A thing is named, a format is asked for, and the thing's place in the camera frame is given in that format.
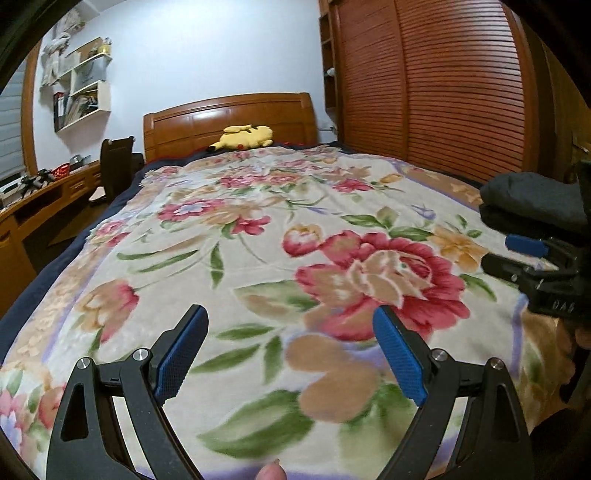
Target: chair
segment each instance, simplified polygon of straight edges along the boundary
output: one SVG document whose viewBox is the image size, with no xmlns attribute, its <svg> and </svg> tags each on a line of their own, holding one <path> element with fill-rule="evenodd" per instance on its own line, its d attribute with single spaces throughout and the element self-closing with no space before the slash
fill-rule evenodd
<svg viewBox="0 0 591 480">
<path fill-rule="evenodd" d="M 134 137 L 106 139 L 100 148 L 100 179 L 109 203 L 130 187 L 144 166 L 144 156 L 131 152 L 134 141 Z"/>
</svg>

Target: floral blanket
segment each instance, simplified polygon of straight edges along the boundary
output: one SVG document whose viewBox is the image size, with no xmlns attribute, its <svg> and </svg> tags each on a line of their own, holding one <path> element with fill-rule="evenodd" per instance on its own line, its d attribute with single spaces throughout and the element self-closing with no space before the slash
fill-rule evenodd
<svg viewBox="0 0 591 480">
<path fill-rule="evenodd" d="M 532 428 L 558 382 L 555 324 L 480 269 L 488 251 L 520 257 L 479 202 L 458 180 L 327 146 L 151 171 L 21 330 L 0 370 L 0 425 L 43 478 L 76 361 L 124 358 L 202 304 L 210 333 L 165 412 L 205 478 L 252 478 L 279 457 L 290 478 L 373 480 L 415 413 L 372 331 L 385 303 L 458 360 L 502 358 Z"/>
</svg>

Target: wooden wardrobe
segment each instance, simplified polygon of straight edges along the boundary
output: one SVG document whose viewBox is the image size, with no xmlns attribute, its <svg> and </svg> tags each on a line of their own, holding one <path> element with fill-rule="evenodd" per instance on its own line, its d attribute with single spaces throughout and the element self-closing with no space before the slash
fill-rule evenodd
<svg viewBox="0 0 591 480">
<path fill-rule="evenodd" d="M 538 170 L 534 61 L 498 0 L 321 0 L 321 11 L 341 141 L 482 182 Z"/>
</svg>

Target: stuffed toy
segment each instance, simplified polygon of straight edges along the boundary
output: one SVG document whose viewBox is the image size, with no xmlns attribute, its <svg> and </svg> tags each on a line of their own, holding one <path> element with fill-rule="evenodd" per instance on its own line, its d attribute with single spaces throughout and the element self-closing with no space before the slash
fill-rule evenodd
<svg viewBox="0 0 591 480">
<path fill-rule="evenodd" d="M 220 141 L 211 145 L 207 151 L 215 152 L 221 148 L 243 150 L 246 148 L 269 147 L 273 143 L 273 130 L 269 127 L 228 127 Z"/>
</svg>

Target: window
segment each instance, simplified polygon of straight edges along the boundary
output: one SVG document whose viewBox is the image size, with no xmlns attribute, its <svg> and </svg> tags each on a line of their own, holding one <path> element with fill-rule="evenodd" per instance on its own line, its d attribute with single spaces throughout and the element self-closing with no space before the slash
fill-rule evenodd
<svg viewBox="0 0 591 480">
<path fill-rule="evenodd" d="M 21 143 L 22 62 L 0 94 L 0 187 L 25 171 Z"/>
</svg>

